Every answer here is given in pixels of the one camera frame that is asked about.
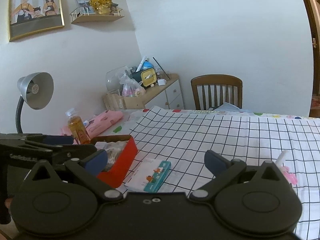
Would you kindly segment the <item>beige drawstring cloth bag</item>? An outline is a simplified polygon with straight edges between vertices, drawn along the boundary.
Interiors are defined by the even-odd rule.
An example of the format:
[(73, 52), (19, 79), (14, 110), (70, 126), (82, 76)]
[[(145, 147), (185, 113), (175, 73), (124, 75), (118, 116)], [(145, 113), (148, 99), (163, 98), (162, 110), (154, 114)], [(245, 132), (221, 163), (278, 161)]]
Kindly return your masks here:
[(102, 142), (102, 149), (106, 151), (108, 157), (103, 172), (108, 172), (112, 168), (126, 145), (127, 141)]

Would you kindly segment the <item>white plush bunny toy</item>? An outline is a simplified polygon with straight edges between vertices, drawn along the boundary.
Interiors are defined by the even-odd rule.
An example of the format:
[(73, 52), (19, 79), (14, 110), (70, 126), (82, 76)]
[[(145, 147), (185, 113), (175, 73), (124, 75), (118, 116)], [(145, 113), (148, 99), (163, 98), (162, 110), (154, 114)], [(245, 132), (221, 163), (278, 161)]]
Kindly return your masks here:
[(286, 157), (289, 155), (288, 150), (283, 150), (279, 157), (276, 159), (275, 164), (280, 169), (284, 177), (287, 179), (287, 181), (293, 185), (296, 186), (298, 184), (298, 179), (294, 173), (290, 172), (290, 168), (285, 165)]

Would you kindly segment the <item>red gold storage box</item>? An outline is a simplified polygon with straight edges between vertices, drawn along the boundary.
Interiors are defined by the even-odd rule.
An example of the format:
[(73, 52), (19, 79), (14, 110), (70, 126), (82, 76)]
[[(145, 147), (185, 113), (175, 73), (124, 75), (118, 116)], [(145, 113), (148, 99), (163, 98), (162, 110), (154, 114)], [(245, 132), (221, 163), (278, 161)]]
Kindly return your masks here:
[(97, 175), (98, 179), (115, 189), (121, 186), (135, 156), (138, 153), (134, 138), (131, 135), (107, 135), (91, 139), (91, 144), (96, 144), (97, 142), (110, 143), (118, 141), (124, 141), (126, 143), (121, 154), (109, 171), (101, 171)]

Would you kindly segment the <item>orange liquid bottle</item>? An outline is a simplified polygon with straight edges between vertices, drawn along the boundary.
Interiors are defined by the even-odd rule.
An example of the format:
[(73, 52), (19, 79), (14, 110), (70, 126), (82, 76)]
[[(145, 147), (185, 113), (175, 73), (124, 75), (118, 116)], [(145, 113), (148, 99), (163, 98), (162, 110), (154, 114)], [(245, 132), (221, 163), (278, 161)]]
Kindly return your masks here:
[(66, 112), (66, 115), (68, 117), (68, 127), (72, 133), (73, 138), (76, 140), (76, 143), (89, 144), (91, 142), (91, 139), (77, 111), (74, 108), (71, 108)]

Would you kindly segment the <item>pink patterned cloth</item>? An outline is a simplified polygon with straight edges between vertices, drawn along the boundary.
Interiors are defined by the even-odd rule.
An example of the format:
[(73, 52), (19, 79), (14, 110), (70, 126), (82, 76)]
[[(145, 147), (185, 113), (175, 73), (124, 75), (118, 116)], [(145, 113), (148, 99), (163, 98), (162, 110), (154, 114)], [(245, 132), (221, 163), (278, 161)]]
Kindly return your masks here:
[[(82, 121), (90, 139), (92, 139), (106, 131), (111, 126), (115, 125), (118, 121), (120, 121), (123, 118), (123, 116), (124, 115), (121, 111), (106, 110), (103, 113), (96, 115), (93, 119), (89, 121)], [(63, 126), (63, 128), (61, 129), (61, 134), (72, 136), (72, 133), (68, 127), (68, 122), (67, 125)]]

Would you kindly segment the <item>black white grid tablecloth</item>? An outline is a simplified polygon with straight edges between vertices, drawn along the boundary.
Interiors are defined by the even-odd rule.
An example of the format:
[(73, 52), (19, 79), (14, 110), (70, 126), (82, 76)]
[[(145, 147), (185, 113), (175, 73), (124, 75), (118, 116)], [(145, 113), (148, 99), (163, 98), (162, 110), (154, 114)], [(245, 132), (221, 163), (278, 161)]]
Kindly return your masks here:
[(213, 150), (248, 165), (276, 161), (297, 178), (293, 187), (303, 212), (295, 228), (301, 239), (319, 239), (319, 120), (299, 116), (167, 110), (152, 107), (124, 114), (124, 121), (112, 129), (131, 135), (136, 155), (126, 179), (146, 158), (171, 162), (162, 192), (190, 194), (213, 175), (204, 165), (204, 154)]

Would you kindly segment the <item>teal white cartoon tissue pack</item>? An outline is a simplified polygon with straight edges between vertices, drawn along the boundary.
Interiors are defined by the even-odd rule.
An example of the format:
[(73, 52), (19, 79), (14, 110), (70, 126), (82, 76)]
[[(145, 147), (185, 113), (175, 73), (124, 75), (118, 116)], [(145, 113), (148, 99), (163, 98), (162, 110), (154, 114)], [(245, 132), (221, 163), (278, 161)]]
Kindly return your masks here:
[(160, 159), (144, 159), (125, 183), (127, 190), (156, 193), (171, 169), (171, 162)]

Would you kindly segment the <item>cardboard box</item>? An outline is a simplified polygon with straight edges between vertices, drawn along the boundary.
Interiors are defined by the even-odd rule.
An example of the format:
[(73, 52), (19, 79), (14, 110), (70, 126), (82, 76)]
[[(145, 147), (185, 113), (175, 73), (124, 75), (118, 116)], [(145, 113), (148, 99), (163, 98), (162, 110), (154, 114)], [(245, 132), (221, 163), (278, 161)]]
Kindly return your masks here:
[(118, 94), (103, 96), (103, 102), (108, 110), (144, 109), (144, 103), (139, 97), (123, 97)]

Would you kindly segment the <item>brown wooden chair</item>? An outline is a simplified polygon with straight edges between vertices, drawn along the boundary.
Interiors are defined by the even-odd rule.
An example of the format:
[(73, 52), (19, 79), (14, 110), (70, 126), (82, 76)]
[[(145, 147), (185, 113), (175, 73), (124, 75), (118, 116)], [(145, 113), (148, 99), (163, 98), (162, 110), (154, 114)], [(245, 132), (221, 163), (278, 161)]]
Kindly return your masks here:
[(240, 78), (226, 74), (208, 74), (191, 80), (195, 108), (216, 109), (224, 103), (242, 108), (243, 82)]

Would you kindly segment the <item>clear glass bowl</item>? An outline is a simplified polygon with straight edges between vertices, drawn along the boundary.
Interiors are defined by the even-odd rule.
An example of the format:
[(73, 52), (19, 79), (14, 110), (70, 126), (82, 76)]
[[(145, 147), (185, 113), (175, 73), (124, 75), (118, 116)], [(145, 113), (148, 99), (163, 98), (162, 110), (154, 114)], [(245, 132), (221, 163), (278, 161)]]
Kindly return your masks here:
[(119, 79), (126, 75), (132, 78), (132, 74), (127, 66), (118, 67), (106, 73), (105, 85), (107, 92), (113, 92), (114, 90), (121, 90), (121, 84)]

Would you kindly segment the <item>wooden white drawer sideboard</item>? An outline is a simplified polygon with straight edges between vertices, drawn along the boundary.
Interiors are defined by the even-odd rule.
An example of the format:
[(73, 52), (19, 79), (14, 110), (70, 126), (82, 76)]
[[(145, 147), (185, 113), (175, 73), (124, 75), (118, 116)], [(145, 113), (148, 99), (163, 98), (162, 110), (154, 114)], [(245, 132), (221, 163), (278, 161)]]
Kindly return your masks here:
[(158, 106), (163, 109), (184, 109), (184, 102), (181, 92), (178, 74), (170, 74), (166, 85), (147, 88), (146, 93), (139, 98), (144, 103), (144, 109)]

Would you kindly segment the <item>plastic bag with pink items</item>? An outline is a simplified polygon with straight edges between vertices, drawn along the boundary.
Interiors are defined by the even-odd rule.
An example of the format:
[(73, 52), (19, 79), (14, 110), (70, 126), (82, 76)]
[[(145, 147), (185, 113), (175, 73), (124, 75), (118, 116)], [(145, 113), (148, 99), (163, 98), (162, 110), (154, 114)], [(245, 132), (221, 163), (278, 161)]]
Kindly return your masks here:
[(123, 86), (121, 96), (123, 97), (140, 97), (145, 94), (145, 89), (127, 74), (121, 74), (119, 83)]

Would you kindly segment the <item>yellow blue toy clock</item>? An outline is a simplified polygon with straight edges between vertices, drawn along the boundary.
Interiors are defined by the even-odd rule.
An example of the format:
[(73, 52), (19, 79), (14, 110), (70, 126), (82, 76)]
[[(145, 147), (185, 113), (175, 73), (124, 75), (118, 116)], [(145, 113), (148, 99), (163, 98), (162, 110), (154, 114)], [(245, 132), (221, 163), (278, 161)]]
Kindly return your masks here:
[(132, 78), (135, 79), (142, 87), (153, 87), (157, 81), (156, 71), (149, 61), (145, 61), (140, 69), (132, 69)]

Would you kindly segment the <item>gold framed family picture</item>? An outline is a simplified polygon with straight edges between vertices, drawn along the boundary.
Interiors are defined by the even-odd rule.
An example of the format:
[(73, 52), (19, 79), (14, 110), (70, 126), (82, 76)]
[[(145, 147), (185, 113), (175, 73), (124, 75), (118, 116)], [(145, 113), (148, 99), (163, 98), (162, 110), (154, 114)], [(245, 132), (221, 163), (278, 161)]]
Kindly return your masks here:
[(61, 0), (9, 0), (9, 41), (65, 26)]

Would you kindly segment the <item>wooden wall shelf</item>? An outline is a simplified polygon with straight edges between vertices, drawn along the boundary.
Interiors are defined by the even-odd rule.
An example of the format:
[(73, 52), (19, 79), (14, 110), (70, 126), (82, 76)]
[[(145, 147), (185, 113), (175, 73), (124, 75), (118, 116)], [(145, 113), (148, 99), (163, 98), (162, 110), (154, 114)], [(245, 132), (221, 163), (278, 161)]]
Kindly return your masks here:
[(97, 13), (90, 13), (88, 7), (77, 7), (70, 14), (71, 24), (86, 23), (86, 22), (114, 22), (124, 16), (119, 11), (114, 15), (100, 15)]

